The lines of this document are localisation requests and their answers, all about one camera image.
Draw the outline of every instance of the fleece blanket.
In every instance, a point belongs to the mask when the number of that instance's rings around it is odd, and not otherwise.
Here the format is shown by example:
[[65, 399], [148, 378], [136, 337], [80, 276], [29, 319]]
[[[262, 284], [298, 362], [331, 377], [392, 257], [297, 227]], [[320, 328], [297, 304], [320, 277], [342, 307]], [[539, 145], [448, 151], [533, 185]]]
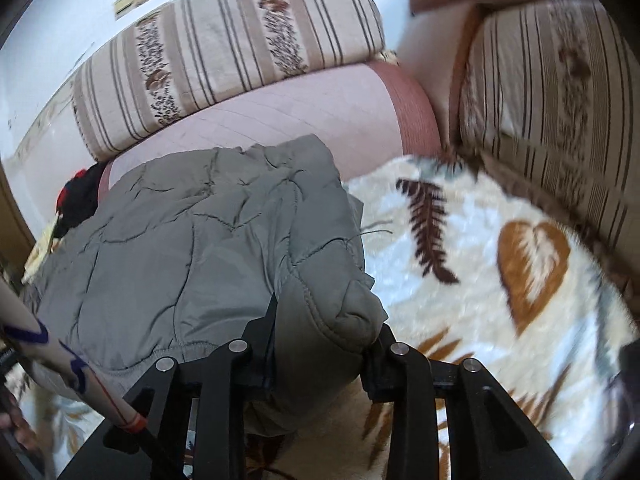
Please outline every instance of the fleece blanket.
[[[453, 174], [431, 160], [399, 158], [346, 187], [364, 204], [367, 272], [396, 338], [436, 360], [481, 360], [574, 478], [597, 478], [607, 387], [620, 347], [638, 331], [577, 237], [530, 203], [505, 196], [487, 176]], [[423, 249], [441, 250], [437, 261], [425, 258], [425, 250], [415, 255], [420, 238], [412, 233], [412, 202], [420, 193], [415, 206], [431, 202], [441, 211], [440, 233], [422, 240]], [[43, 411], [41, 395], [33, 387], [23, 395], [31, 420], [41, 420], [34, 413]], [[46, 406], [51, 422], [38, 427], [52, 435], [60, 471], [100, 417], [55, 396]], [[442, 404], [438, 421], [444, 480], [449, 448]], [[250, 456], [248, 465], [297, 480], [378, 480], [390, 430], [390, 406], [373, 406], [356, 380], [279, 453]]]

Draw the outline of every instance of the striped cushion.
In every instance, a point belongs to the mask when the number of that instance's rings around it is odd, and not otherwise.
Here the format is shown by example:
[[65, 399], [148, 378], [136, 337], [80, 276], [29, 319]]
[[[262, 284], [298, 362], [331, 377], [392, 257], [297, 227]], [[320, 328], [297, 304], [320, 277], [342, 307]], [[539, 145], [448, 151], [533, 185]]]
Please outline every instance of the striped cushion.
[[76, 120], [106, 160], [215, 103], [382, 47], [372, 0], [174, 0], [76, 72]]
[[594, 226], [640, 270], [640, 65], [595, 0], [491, 15], [471, 48], [463, 141]]

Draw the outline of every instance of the sofa armrest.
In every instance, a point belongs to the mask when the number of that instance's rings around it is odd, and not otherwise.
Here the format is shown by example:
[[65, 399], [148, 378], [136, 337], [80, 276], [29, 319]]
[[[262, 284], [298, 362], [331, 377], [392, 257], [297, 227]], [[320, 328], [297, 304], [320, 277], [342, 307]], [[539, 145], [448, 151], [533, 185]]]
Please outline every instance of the sofa armrest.
[[485, 12], [470, 3], [424, 12], [408, 23], [398, 47], [400, 65], [431, 102], [443, 148], [460, 140], [458, 104], [466, 58]]

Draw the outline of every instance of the white wall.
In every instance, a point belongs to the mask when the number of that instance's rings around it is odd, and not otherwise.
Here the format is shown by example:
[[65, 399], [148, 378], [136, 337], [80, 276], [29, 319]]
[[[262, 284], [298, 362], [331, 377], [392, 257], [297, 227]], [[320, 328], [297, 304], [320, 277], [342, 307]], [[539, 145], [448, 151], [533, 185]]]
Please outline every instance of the white wall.
[[149, 0], [119, 20], [116, 0], [34, 0], [0, 50], [0, 155], [13, 155], [69, 75], [98, 48], [170, 0]]

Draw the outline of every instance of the sofa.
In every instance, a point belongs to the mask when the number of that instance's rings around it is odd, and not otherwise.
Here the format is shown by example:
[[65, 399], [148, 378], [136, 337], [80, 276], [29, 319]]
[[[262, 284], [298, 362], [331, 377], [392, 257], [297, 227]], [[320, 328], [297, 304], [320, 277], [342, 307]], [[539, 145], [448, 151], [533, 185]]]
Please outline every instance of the sofa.
[[640, 315], [640, 65], [612, 17], [597, 0], [412, 6], [398, 58], [442, 145], [575, 228]]
[[[373, 0], [174, 0], [98, 49], [43, 107], [5, 161], [18, 206], [38, 237], [79, 169], [115, 160], [113, 185], [135, 158], [171, 150], [315, 133], [344, 178], [433, 154], [428, 99], [376, 60], [383, 49]], [[15, 191], [22, 180], [28, 193]]]

